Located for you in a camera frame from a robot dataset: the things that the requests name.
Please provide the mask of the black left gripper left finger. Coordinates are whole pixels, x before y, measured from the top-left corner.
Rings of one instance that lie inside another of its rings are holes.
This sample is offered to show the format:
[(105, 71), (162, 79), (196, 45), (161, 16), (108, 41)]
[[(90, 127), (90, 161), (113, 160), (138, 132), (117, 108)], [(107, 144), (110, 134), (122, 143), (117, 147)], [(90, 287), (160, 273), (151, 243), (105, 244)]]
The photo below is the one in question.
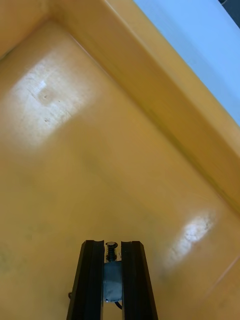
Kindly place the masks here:
[(80, 249), (66, 318), (103, 318), (104, 241), (86, 240)]

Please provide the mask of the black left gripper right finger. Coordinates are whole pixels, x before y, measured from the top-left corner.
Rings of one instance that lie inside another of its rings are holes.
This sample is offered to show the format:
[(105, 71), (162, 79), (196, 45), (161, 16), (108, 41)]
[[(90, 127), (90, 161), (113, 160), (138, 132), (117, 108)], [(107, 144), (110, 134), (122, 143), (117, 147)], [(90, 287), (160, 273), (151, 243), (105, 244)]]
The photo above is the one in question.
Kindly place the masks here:
[(122, 318), (157, 320), (145, 249), (140, 241), (121, 242)]

